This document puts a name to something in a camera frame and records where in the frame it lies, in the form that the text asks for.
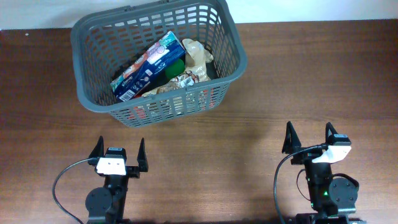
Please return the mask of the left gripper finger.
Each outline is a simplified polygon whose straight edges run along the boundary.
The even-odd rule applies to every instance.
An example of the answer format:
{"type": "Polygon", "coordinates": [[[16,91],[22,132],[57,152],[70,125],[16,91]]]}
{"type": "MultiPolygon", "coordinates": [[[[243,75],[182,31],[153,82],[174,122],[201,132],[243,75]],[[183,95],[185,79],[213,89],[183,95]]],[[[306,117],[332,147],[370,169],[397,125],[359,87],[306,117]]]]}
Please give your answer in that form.
{"type": "Polygon", "coordinates": [[[140,172],[148,172],[149,171],[149,164],[146,156],[146,150],[145,150],[145,139],[142,138],[139,146],[139,152],[137,155],[137,162],[138,162],[138,168],[140,172]]]}
{"type": "Polygon", "coordinates": [[[90,155],[88,156],[89,159],[103,157],[104,156],[104,139],[102,136],[99,137],[96,146],[91,151],[90,155]]]}

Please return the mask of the Kleenex tissue multipack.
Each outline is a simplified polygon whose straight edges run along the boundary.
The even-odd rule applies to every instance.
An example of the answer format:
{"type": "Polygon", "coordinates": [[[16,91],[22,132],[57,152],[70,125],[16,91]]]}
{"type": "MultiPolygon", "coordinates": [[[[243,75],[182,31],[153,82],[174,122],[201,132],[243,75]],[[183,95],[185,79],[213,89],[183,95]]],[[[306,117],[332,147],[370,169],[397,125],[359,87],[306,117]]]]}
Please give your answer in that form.
{"type": "Polygon", "coordinates": [[[184,55],[183,45],[172,31],[168,31],[110,83],[116,99],[128,101],[143,93],[168,66],[184,55]]]}

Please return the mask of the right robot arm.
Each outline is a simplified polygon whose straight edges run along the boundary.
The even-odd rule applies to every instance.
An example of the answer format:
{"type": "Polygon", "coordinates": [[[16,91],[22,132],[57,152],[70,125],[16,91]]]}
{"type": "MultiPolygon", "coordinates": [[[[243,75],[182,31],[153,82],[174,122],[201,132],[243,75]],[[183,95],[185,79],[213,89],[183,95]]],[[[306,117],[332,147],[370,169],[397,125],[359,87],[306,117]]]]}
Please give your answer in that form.
{"type": "Polygon", "coordinates": [[[342,161],[351,150],[351,140],[336,131],[328,122],[325,126],[325,142],[303,147],[293,124],[286,125],[282,152],[286,156],[279,162],[273,183],[275,209],[282,223],[366,223],[360,218],[350,218],[356,212],[359,182],[347,174],[333,173],[331,165],[342,161]],[[277,202],[277,176],[282,164],[290,160],[292,165],[303,165],[313,213],[298,213],[285,219],[277,202]]]}

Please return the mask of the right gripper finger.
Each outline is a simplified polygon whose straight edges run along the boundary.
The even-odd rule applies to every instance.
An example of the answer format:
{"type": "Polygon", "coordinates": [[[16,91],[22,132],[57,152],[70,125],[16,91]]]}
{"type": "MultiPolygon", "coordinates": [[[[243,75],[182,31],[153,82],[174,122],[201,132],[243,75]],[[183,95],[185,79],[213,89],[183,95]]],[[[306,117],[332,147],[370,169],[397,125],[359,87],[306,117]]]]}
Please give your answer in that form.
{"type": "Polygon", "coordinates": [[[335,135],[338,134],[336,129],[330,122],[327,122],[325,127],[325,142],[327,144],[334,144],[335,143],[335,135]]]}
{"type": "Polygon", "coordinates": [[[301,149],[302,145],[291,121],[286,124],[286,133],[282,153],[293,154],[301,149]]]}

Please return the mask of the brown snack pouch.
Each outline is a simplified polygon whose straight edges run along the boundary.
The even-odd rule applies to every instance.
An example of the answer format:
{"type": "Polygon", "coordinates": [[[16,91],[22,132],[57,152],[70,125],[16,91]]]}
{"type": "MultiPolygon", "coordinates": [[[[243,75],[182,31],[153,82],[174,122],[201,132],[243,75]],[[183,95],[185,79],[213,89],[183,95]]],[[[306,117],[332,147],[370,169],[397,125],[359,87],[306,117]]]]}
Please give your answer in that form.
{"type": "Polygon", "coordinates": [[[150,95],[157,95],[160,93],[178,90],[187,86],[193,86],[200,81],[199,76],[195,75],[191,70],[187,70],[180,75],[172,78],[168,83],[157,87],[151,91],[144,93],[142,96],[147,97],[150,95]]]}

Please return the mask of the green lid glass jar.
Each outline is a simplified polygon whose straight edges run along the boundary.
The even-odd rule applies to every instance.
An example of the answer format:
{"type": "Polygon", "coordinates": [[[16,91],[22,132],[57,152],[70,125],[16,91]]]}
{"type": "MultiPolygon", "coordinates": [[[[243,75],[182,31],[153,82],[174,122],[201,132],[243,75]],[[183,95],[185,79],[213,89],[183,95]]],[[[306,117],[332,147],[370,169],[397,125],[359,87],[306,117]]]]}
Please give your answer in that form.
{"type": "Polygon", "coordinates": [[[183,73],[185,70],[185,64],[182,59],[177,59],[173,64],[165,69],[165,76],[168,80],[175,78],[176,76],[183,73]]]}

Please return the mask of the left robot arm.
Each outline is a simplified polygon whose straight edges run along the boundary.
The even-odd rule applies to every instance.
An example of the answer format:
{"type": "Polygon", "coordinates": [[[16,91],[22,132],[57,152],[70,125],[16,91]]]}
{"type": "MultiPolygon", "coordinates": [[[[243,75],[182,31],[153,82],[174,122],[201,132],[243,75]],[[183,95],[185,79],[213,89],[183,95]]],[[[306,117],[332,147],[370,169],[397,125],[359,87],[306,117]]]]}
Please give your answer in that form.
{"type": "Polygon", "coordinates": [[[124,218],[128,182],[129,179],[138,179],[142,172],[149,171],[145,140],[141,139],[136,166],[126,165],[125,148],[105,149],[102,136],[88,158],[88,164],[94,166],[95,172],[104,178],[103,186],[93,189],[86,196],[88,223],[131,223],[130,219],[124,218]]]}

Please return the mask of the orange spaghetti pasta packet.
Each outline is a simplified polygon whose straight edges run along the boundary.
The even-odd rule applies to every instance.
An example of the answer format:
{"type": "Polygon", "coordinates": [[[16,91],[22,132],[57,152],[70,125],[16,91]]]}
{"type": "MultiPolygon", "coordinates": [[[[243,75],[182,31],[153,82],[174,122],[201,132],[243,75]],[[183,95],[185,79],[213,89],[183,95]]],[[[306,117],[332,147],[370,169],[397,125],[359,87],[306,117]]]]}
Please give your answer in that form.
{"type": "Polygon", "coordinates": [[[194,112],[212,109],[216,106],[219,98],[218,90],[202,90],[197,94],[189,93],[182,97],[174,97],[171,99],[160,100],[158,103],[149,103],[145,106],[133,107],[128,119],[149,119],[154,118],[159,121],[164,116],[170,119],[173,116],[182,116],[183,114],[192,114],[194,112]]]}

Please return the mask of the grey plastic shopping basket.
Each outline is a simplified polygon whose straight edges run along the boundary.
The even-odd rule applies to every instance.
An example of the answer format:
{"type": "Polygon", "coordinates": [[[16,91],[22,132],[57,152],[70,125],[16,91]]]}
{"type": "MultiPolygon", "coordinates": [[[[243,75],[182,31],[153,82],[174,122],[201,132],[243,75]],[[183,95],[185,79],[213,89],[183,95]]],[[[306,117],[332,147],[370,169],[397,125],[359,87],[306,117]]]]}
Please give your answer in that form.
{"type": "Polygon", "coordinates": [[[70,40],[80,103],[129,127],[217,107],[248,64],[224,0],[96,12],[70,40]]]}

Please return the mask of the beige pasta bag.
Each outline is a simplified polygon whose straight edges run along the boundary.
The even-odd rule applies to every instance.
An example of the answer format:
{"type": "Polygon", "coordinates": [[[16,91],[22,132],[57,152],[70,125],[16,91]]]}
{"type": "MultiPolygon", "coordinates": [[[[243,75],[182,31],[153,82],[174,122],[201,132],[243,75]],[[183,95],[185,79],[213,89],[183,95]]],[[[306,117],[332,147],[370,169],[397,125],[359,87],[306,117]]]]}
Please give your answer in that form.
{"type": "Polygon", "coordinates": [[[183,39],[182,44],[186,50],[184,72],[192,73],[199,82],[211,80],[207,74],[206,65],[213,61],[213,55],[197,40],[183,39]]]}

